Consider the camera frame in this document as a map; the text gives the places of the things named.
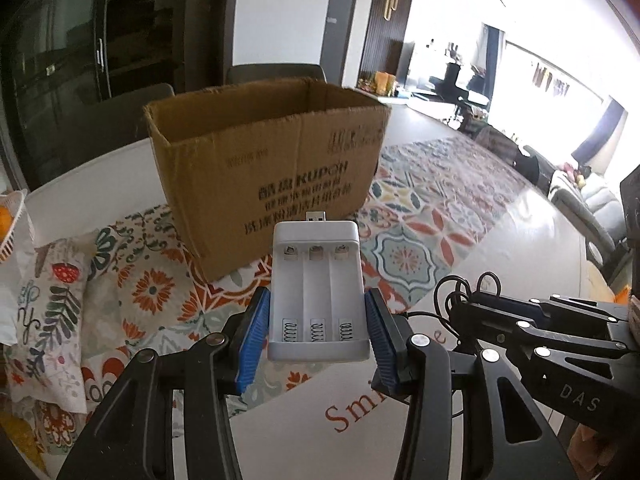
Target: dark glass cabinet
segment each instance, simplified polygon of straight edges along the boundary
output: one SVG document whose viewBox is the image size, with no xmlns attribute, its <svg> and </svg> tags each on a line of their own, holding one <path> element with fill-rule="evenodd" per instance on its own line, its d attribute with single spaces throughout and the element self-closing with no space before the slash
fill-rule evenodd
<svg viewBox="0 0 640 480">
<path fill-rule="evenodd" d="M 0 45 L 3 145 L 18 184 L 33 190 L 82 163 L 68 160 L 64 124 L 84 107 L 157 83 L 221 83 L 208 1 L 27 0 Z"/>
</svg>

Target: cabinet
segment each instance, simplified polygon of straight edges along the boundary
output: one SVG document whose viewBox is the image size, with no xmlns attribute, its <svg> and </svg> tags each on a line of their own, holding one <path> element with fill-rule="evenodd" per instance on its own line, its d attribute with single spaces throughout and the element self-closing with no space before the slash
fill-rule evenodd
<svg viewBox="0 0 640 480">
<path fill-rule="evenodd" d="M 19 165 L 14 182 L 35 189 L 83 162 L 67 156 L 62 127 L 83 107 L 157 83 L 168 83 L 175 92 L 221 84 L 223 36 L 233 34 L 232 27 L 225 28 L 226 3 L 24 2 L 0 45 L 9 126 L 2 144 Z M 87 132 L 86 143 L 92 142 Z M 122 140 L 113 145 L 100 140 L 106 152 L 121 145 Z"/>
<path fill-rule="evenodd" d="M 372 0 L 360 77 L 396 74 L 412 0 Z"/>
</svg>

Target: black chair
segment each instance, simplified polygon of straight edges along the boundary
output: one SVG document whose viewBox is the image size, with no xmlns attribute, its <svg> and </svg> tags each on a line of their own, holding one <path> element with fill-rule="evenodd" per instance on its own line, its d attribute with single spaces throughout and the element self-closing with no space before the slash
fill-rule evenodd
<svg viewBox="0 0 640 480">
<path fill-rule="evenodd" d="M 226 72 L 226 84 L 249 83 L 283 77 L 310 77 L 326 81 L 320 65 L 307 63 L 253 63 L 232 66 Z"/>
</svg>

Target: brown box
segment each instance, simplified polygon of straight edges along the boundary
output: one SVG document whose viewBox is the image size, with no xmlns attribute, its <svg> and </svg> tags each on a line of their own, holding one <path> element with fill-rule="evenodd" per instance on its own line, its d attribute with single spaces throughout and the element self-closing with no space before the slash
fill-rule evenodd
<svg viewBox="0 0 640 480">
<path fill-rule="evenodd" d="M 390 108 L 311 79 L 258 81 L 145 110 L 162 188 L 207 280 L 267 254 L 273 227 L 360 208 Z"/>
</svg>

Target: plastic basket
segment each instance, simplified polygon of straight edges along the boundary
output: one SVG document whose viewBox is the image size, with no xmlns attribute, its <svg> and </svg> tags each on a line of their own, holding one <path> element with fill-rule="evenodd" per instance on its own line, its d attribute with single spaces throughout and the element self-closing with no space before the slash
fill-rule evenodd
<svg viewBox="0 0 640 480">
<path fill-rule="evenodd" d="M 26 196 L 26 192 L 23 191 L 12 191 L 8 195 L 0 195 L 0 205 L 4 206 L 9 210 L 11 216 L 14 220 L 11 222 L 11 228 L 9 232 L 6 234 L 4 239 L 2 240 L 2 244 L 0 245 L 0 264 L 4 263 L 8 260 L 9 256 L 11 256 L 14 252 L 14 231 L 15 226 L 20 219 L 20 216 L 26 214 L 26 208 L 24 207 L 24 197 Z M 31 223 L 31 219 L 29 215 L 26 215 L 26 221 L 29 224 L 29 234 L 31 235 L 31 239 L 33 240 L 33 224 Z"/>
</svg>

